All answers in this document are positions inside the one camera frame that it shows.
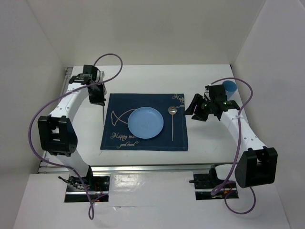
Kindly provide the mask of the light blue plate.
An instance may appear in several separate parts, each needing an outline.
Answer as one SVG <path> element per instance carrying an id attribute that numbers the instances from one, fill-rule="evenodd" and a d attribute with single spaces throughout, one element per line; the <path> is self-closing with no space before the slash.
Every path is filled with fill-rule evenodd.
<path id="1" fill-rule="evenodd" d="M 156 137 L 163 129 L 164 120 L 161 113 L 151 107 L 140 107 L 128 118 L 129 131 L 140 139 Z"/>

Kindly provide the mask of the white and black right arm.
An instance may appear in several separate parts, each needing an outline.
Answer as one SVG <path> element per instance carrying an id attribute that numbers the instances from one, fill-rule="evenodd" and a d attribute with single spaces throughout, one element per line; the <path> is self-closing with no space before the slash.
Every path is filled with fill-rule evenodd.
<path id="1" fill-rule="evenodd" d="M 222 84 L 206 86 L 208 96 L 195 94 L 184 112 L 193 120 L 207 121 L 214 115 L 228 129 L 237 144 L 229 178 L 220 171 L 208 175 L 208 182 L 219 187 L 224 180 L 233 178 L 241 188 L 272 184 L 275 181 L 278 153 L 267 147 L 253 132 L 243 117 L 242 108 L 234 100 L 228 100 Z"/>

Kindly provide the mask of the silver spoon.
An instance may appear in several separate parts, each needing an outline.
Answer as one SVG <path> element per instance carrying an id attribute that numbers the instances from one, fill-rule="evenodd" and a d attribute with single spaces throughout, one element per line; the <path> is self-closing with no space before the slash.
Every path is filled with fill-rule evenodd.
<path id="1" fill-rule="evenodd" d="M 172 117 L 172 141 L 173 141 L 173 135 L 174 135 L 174 120 L 173 120 L 173 116 L 177 113 L 177 108 L 175 106 L 170 106 L 168 108 L 168 113 Z"/>

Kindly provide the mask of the silver fork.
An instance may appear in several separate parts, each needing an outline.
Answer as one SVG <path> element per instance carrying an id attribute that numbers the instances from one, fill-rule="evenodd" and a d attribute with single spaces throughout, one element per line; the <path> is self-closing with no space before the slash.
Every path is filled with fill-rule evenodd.
<path id="1" fill-rule="evenodd" d="M 105 123 L 105 106 L 102 106 L 102 124 L 104 126 Z"/>

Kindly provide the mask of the navy blue fish placemat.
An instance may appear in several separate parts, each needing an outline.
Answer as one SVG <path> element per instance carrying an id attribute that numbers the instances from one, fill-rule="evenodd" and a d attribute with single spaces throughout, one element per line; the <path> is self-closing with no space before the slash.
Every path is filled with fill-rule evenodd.
<path id="1" fill-rule="evenodd" d="M 172 117 L 168 108 L 175 106 Z M 162 131 L 154 138 L 140 139 L 128 129 L 129 115 L 140 107 L 151 107 L 163 116 Z M 110 94 L 102 134 L 102 150 L 187 151 L 188 135 L 184 115 L 184 94 Z"/>

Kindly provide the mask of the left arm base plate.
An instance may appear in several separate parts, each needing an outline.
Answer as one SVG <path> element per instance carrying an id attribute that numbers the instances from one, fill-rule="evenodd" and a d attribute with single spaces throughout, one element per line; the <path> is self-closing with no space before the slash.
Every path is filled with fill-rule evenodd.
<path id="1" fill-rule="evenodd" d="M 80 180 L 75 177 L 69 177 L 68 179 L 58 176 L 66 186 L 65 203 L 82 203 L 89 202 L 85 188 L 81 184 Z M 93 202 L 108 202 L 109 201 L 109 189 L 110 189 L 110 175 L 106 176 L 93 176 L 91 183 L 85 183 L 90 199 Z"/>

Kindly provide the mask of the light blue cup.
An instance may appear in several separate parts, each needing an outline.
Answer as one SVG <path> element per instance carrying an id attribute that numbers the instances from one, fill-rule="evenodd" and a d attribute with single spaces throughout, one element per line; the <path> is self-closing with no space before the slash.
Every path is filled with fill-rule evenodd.
<path id="1" fill-rule="evenodd" d="M 230 99 L 237 90 L 236 83 L 233 81 L 230 81 L 230 80 L 226 80 L 226 81 L 223 81 L 222 84 L 224 86 L 227 99 Z"/>

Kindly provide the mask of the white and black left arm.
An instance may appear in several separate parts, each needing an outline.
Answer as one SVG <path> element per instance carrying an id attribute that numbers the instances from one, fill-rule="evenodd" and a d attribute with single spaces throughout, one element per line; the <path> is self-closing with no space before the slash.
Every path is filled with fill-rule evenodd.
<path id="1" fill-rule="evenodd" d="M 101 83 L 104 72 L 93 65 L 84 65 L 82 73 L 72 76 L 68 88 L 56 108 L 48 116 L 40 116 L 38 129 L 43 150 L 68 166 L 67 183 L 83 190 L 94 186 L 91 167 L 77 151 L 78 138 L 72 126 L 74 117 L 85 99 L 93 105 L 105 106 L 106 89 Z"/>

